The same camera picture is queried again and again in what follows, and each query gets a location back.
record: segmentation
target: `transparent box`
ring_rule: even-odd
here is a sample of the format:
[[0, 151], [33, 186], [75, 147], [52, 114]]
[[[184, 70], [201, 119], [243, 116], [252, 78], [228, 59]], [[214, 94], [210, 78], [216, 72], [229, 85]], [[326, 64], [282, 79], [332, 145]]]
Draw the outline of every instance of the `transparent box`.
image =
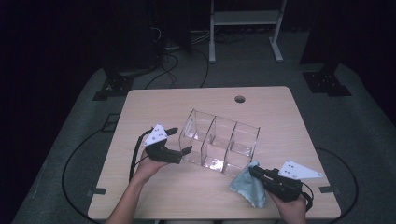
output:
[[193, 109], [180, 133], [180, 148], [192, 146], [183, 160], [236, 176], [253, 158], [260, 128]]

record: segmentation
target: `white metal stand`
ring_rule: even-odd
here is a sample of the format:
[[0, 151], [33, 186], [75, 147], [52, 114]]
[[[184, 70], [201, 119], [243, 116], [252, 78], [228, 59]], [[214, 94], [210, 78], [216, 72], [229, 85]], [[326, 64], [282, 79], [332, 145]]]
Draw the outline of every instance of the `white metal stand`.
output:
[[217, 25], [259, 25], [274, 24], [276, 26], [274, 36], [269, 38], [271, 47], [278, 63], [283, 62], [283, 57], [277, 46], [280, 25], [282, 23], [287, 0], [282, 0], [280, 10], [268, 11], [221, 11], [215, 12], [215, 0], [212, 0], [210, 7], [210, 41], [209, 41], [209, 61], [216, 61], [215, 52], [215, 26]]

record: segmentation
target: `wooden table top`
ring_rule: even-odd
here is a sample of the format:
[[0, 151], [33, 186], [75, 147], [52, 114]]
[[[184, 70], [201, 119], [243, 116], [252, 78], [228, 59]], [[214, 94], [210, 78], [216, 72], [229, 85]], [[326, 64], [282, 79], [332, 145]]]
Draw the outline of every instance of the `wooden table top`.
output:
[[[237, 103], [236, 96], [244, 96]], [[88, 214], [106, 219], [128, 185], [129, 169], [138, 137], [157, 123], [165, 129], [178, 127], [166, 146], [179, 149], [178, 136], [190, 112], [220, 116], [260, 128], [253, 160], [263, 169], [280, 169], [286, 160], [324, 174], [304, 182], [315, 194], [308, 218], [334, 218], [341, 214], [303, 119], [287, 87], [245, 87], [130, 91], [122, 109]], [[144, 149], [140, 147], [138, 158]], [[163, 167], [143, 188], [135, 218], [143, 219], [264, 219], [279, 218], [270, 199], [254, 208], [229, 189], [232, 176], [188, 161]]]

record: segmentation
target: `dark background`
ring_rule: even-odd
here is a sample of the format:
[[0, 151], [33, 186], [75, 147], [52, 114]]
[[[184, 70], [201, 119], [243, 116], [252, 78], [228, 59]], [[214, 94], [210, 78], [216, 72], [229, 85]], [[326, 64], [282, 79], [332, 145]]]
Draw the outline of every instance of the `dark background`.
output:
[[[217, 0], [216, 6], [277, 2]], [[160, 52], [150, 26], [188, 47], [189, 29], [208, 29], [209, 1], [7, 0], [0, 10], [0, 218], [10, 222], [90, 76], [104, 66], [117, 73], [125, 64], [156, 65]], [[395, 123], [395, 13], [390, 0], [293, 0], [282, 30], [311, 29], [302, 63], [341, 55]]]

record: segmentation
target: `light blue towel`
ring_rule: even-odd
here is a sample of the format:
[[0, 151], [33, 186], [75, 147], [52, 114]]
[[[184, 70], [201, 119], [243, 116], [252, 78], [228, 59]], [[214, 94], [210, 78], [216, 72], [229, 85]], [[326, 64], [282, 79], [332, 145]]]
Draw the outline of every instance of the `light blue towel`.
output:
[[251, 162], [230, 184], [230, 189], [238, 192], [251, 202], [253, 207], [263, 208], [265, 204], [265, 190], [262, 182], [251, 176], [248, 167], [259, 165], [257, 161]]

